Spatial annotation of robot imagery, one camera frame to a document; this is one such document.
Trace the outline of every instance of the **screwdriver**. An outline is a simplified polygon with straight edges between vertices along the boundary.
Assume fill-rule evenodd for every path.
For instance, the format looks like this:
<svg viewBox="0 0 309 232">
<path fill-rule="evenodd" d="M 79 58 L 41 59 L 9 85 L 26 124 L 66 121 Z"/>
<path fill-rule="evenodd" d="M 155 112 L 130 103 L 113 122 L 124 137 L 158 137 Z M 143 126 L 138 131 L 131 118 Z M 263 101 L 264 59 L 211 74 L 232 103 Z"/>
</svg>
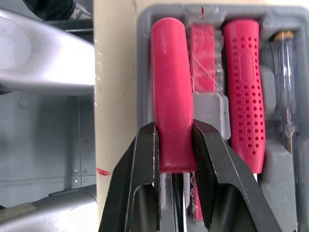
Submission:
<svg viewBox="0 0 309 232">
<path fill-rule="evenodd" d="M 175 231 L 187 232 L 183 173 L 197 170 L 192 147 L 193 96 L 184 24 L 163 18 L 152 27 L 154 121 L 160 172 L 171 174 Z"/>
<path fill-rule="evenodd" d="M 277 106 L 280 113 L 280 129 L 283 133 L 285 147 L 291 153 L 294 165 L 295 188 L 297 186 L 297 157 L 295 148 L 295 115 L 296 115 L 296 84 L 295 84 L 295 42 L 292 31 L 277 33 L 271 42 L 275 63 L 277 85 Z"/>
<path fill-rule="evenodd" d="M 255 179 L 262 172 L 266 146 L 264 104 L 259 71 L 259 24 L 237 19 L 223 28 L 228 68 L 231 145 L 250 167 Z M 216 232 L 230 231 L 239 205 L 237 191 L 230 188 Z"/>
</svg>

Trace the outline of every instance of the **tool case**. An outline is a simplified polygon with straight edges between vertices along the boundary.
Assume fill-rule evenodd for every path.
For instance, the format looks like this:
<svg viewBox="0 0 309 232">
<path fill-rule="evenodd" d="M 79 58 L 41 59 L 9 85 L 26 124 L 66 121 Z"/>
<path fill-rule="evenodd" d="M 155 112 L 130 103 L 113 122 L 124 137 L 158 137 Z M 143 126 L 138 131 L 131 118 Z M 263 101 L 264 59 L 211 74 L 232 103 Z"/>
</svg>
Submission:
<svg viewBox="0 0 309 232">
<path fill-rule="evenodd" d="M 266 122 L 266 152 L 263 171 L 259 175 L 259 185 L 267 199 L 282 231 L 293 231 L 296 220 L 301 232 L 309 232 L 309 12 L 301 7 L 253 6 L 253 5 L 207 5 L 173 4 L 154 5 L 140 14 L 137 20 L 137 116 L 138 128 L 154 121 L 152 106 L 152 77 L 150 63 L 150 35 L 154 23 L 164 17 L 173 17 L 182 21 L 187 37 L 193 23 L 213 24 L 223 29 L 233 19 L 249 18 L 259 22 L 259 69 L 264 100 Z M 282 134 L 278 131 L 279 112 L 276 107 L 276 87 L 274 61 L 271 51 L 271 38 L 278 32 L 290 30 L 295 33 L 295 62 L 297 89 L 297 116 L 299 128 L 296 136 L 297 147 L 297 217 L 295 193 L 293 190 L 293 161 L 285 149 Z M 209 94 L 205 102 L 194 97 L 195 119 L 212 124 L 229 143 L 230 121 L 227 88 L 227 60 L 225 48 L 222 50 L 222 64 L 225 73 L 224 95 Z M 168 210 L 169 175 L 161 175 L 161 210 Z M 190 210 L 192 201 L 186 201 Z M 169 218 L 162 217 L 161 222 L 169 228 Z M 202 222 L 188 222 L 188 228 L 204 231 Z"/>
</svg>

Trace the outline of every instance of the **red screwdriver handle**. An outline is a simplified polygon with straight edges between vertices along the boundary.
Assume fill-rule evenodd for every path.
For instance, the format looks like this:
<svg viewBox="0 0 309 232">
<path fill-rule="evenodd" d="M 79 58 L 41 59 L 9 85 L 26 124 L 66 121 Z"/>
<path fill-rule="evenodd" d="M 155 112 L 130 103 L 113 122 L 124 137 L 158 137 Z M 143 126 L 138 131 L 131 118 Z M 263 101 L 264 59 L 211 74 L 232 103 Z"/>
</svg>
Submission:
<svg viewBox="0 0 309 232">
<path fill-rule="evenodd" d="M 259 24 L 240 19 L 223 29 L 228 64 L 232 148 L 253 173 L 261 173 L 265 118 L 259 71 Z"/>
<path fill-rule="evenodd" d="M 154 24 L 151 60 L 160 171 L 195 171 L 197 164 L 191 142 L 194 114 L 192 85 L 185 27 L 181 21 L 163 18 Z"/>
</svg>

